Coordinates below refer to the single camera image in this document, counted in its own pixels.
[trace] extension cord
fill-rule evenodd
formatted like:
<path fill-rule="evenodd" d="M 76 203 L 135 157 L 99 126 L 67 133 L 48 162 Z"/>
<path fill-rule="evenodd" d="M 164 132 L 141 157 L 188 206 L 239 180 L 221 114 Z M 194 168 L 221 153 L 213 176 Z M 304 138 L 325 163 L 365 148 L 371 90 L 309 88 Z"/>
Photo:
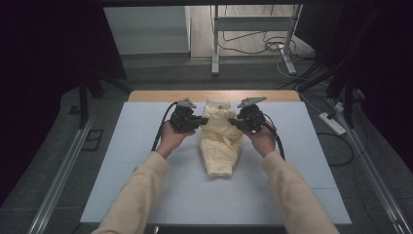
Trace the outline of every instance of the extension cord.
<path fill-rule="evenodd" d="M 319 115 L 320 119 L 328 126 L 334 133 L 336 133 L 338 136 L 343 135 L 346 130 L 341 127 L 339 123 L 337 123 L 334 119 L 328 119 L 327 118 L 328 114 L 327 113 L 322 113 Z"/>

